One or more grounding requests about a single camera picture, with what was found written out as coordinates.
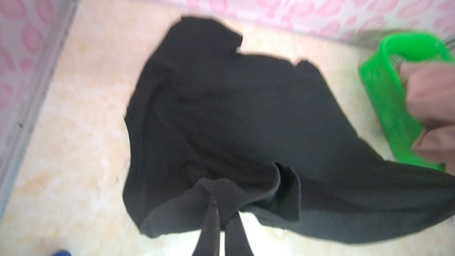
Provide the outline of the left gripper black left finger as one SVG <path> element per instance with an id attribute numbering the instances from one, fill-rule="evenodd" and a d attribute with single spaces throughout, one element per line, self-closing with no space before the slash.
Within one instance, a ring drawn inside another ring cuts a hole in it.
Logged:
<path id="1" fill-rule="evenodd" d="M 201 233 L 192 256 L 219 256 L 220 216 L 215 199 L 210 199 Z"/>

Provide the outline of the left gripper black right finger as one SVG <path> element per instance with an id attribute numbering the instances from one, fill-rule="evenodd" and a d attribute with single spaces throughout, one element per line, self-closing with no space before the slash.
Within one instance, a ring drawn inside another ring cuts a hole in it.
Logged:
<path id="1" fill-rule="evenodd" d="M 225 256 L 254 256 L 238 212 L 225 227 Z"/>

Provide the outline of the black shirt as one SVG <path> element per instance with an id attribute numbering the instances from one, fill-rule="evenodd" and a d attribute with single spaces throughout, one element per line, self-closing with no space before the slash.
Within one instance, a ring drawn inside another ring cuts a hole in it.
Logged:
<path id="1" fill-rule="evenodd" d="M 455 213 L 453 176 L 385 161 L 318 68 L 238 52 L 242 36 L 183 17 L 145 64 L 125 123 L 126 210 L 157 238 L 201 229 L 211 201 L 264 226 L 345 244 L 422 231 Z"/>

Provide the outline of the pink garment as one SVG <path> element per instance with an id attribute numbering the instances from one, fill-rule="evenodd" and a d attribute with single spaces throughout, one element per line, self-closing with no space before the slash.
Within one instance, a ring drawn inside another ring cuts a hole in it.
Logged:
<path id="1" fill-rule="evenodd" d="M 406 107 L 423 125 L 412 150 L 455 174 L 455 65 L 444 62 L 404 63 Z"/>

